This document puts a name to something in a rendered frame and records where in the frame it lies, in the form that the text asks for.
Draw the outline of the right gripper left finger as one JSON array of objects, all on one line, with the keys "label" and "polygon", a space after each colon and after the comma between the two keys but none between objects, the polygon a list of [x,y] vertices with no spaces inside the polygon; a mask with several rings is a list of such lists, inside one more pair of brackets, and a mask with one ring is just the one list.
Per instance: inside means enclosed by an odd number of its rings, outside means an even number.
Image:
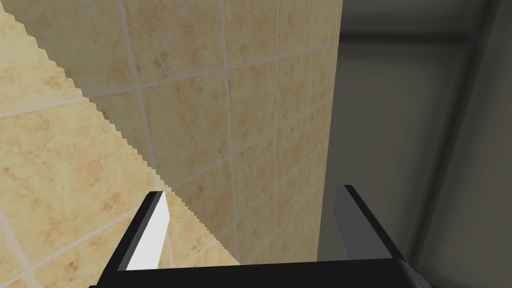
[{"label": "right gripper left finger", "polygon": [[163,191],[150,191],[126,229],[112,254],[113,270],[155,270],[170,221],[166,195]]}]

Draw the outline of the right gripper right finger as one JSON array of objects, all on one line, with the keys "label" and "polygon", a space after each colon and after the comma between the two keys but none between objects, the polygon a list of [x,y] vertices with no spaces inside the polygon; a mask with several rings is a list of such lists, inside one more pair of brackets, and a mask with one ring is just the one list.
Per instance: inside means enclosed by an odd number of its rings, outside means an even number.
[{"label": "right gripper right finger", "polygon": [[405,259],[352,185],[337,186],[333,214],[349,260]]}]

